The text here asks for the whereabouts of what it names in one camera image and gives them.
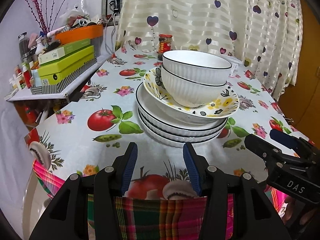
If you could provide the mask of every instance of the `curtain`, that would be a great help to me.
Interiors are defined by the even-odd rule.
[[[123,0],[117,49],[157,51],[159,34],[173,35],[172,49],[237,57],[276,100],[296,82],[300,0]]]

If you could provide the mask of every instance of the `wall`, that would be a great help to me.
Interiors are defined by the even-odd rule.
[[[48,0],[48,10],[51,12],[50,1],[52,0]],[[52,14],[54,17],[62,1],[55,0]],[[66,0],[59,15],[64,13],[66,8],[73,7],[78,1]],[[43,0],[43,12],[45,11],[44,3],[45,0]],[[90,15],[101,15],[101,0],[86,0],[86,3]],[[60,26],[58,17],[54,28]],[[113,26],[107,29],[109,47],[111,47],[112,29]],[[19,118],[13,104],[4,101],[3,98],[9,92],[8,80],[12,77],[14,66],[21,63],[18,35],[23,32],[30,35],[33,32],[39,33],[39,31],[39,26],[25,0],[15,0],[0,24],[0,208],[21,238],[23,238],[22,198],[31,173],[33,158],[24,142],[24,136],[28,130]],[[103,43],[101,54],[106,53]]]

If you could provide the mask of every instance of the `metal screw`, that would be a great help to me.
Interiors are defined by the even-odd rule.
[[[76,173],[70,175],[71,180],[76,180],[76,179],[78,179],[78,177],[79,177],[79,175]]]
[[[215,167],[215,166],[208,166],[208,171],[211,171],[211,172],[215,172],[215,171],[217,171],[217,168]]]
[[[244,174],[243,174],[243,177],[244,177],[245,179],[247,179],[247,180],[249,180],[249,179],[252,178],[252,176],[251,176],[249,173],[244,173]]]
[[[107,166],[104,171],[105,172],[113,172],[115,169],[112,166]]]

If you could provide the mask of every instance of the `floral tablecloth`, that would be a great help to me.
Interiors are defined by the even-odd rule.
[[[52,195],[70,174],[96,174],[124,154],[130,142],[135,142],[138,159],[132,176],[134,182],[126,196],[140,199],[196,196],[188,181],[182,149],[154,140],[142,130],[138,119],[135,92],[144,73],[161,65],[156,57],[128,44],[120,48],[93,76],[91,85],[83,88],[79,102],[70,103],[26,136],[28,144],[39,141],[50,153],[49,173],[39,163],[34,170],[40,178],[46,172],[54,175],[51,183],[44,181]],[[235,77],[228,78],[228,85],[238,94],[240,109],[228,119],[219,138],[201,143],[195,150],[225,173],[249,172],[261,182],[267,177],[265,164],[245,148],[244,137],[254,133],[289,155],[294,152],[273,141],[270,130],[276,128],[306,137],[287,124],[269,92],[243,65]]]

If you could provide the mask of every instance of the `stack of dishes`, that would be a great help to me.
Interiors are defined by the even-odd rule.
[[[226,84],[231,64],[212,54],[186,52],[193,55],[187,57],[183,50],[165,52],[163,66],[149,70],[136,92],[139,119],[144,130],[174,147],[183,147],[185,142],[202,143],[216,138],[228,117],[239,108],[237,94]],[[198,53],[209,55],[204,61],[197,59],[204,66],[195,65],[193,52],[197,52],[197,56]]]

